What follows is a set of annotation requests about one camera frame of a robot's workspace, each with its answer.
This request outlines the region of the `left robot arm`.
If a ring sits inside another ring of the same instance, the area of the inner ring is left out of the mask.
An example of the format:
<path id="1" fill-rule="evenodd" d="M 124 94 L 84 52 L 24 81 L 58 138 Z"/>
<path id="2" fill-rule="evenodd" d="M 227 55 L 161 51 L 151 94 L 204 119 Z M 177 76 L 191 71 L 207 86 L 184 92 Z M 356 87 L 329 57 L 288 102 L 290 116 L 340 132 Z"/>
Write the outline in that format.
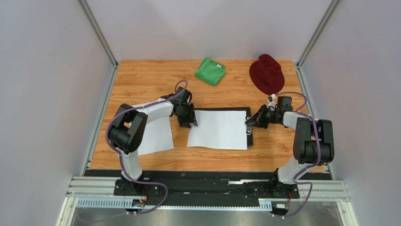
<path id="1" fill-rule="evenodd" d="M 117 183 L 120 190 L 125 189 L 138 194 L 144 190 L 143 170 L 139 164 L 140 147 L 145 127 L 148 123 L 163 117 L 176 116 L 180 127 L 197 126 L 192 93 L 183 87 L 175 93 L 162 96 L 155 102 L 143 106 L 122 104 L 115 117 L 106 128 L 106 141 L 117 152 L 121 164 L 121 179 Z"/>

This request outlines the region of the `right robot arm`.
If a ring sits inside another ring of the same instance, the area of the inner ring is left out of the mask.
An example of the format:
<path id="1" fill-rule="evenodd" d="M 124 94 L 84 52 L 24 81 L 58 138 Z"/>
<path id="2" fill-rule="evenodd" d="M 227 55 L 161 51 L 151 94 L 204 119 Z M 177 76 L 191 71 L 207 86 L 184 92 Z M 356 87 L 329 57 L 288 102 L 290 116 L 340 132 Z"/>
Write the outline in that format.
<path id="1" fill-rule="evenodd" d="M 268 128 L 269 124 L 281 124 L 295 131 L 293 156 L 282 167 L 276 169 L 269 179 L 268 191 L 280 197 L 291 193 L 295 185 L 308 170 L 334 159 L 333 125 L 330 120 L 316 120 L 310 115 L 293 110 L 292 98 L 272 96 L 267 105 L 247 119 L 250 127 Z"/>

